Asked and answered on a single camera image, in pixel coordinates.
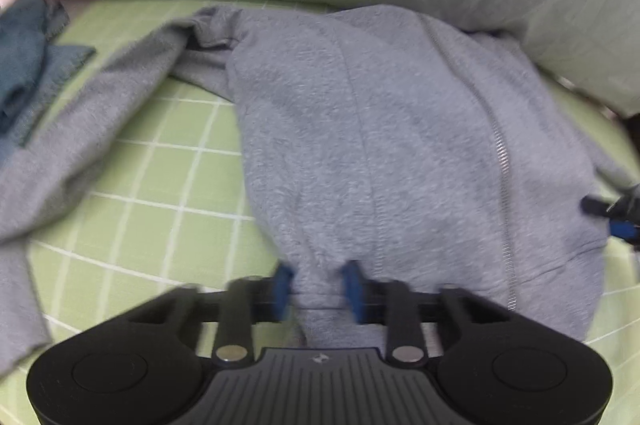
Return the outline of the grey zip hoodie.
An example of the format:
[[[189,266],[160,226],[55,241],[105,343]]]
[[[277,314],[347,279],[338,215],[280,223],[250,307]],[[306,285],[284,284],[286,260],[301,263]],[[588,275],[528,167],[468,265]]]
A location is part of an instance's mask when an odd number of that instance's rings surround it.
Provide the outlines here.
[[[582,215],[602,152],[507,36],[391,7],[208,8],[152,30],[88,77],[1,173],[1,370],[50,343],[28,257],[72,213],[167,79],[228,102],[244,200],[296,272],[311,344],[354,331],[337,272],[452,284],[587,341],[604,223]]]

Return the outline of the blue denim jacket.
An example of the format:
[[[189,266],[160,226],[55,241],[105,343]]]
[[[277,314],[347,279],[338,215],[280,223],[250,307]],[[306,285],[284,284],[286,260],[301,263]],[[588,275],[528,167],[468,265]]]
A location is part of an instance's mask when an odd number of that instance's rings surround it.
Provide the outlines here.
[[[1,13],[1,159],[28,141],[41,117],[96,54],[55,42],[70,18],[62,3],[15,0]]]

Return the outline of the green grid cutting mat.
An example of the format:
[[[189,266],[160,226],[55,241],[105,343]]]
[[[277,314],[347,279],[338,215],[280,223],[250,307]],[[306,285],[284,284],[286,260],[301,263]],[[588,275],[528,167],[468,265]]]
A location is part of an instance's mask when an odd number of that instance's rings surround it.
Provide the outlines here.
[[[324,12],[298,3],[240,0],[96,0],[65,6],[58,42],[96,55],[68,85],[47,122],[119,48],[171,18],[211,3]],[[545,77],[555,101],[608,155],[639,178],[636,150],[613,114]],[[114,144],[103,174],[65,218],[32,234],[28,257],[52,341],[64,341],[183,283],[212,291],[269,275],[274,252],[244,200],[233,107],[167,78]],[[587,343],[608,361],[614,393],[601,424],[639,424],[639,263],[624,242],[604,252],[600,309]]]

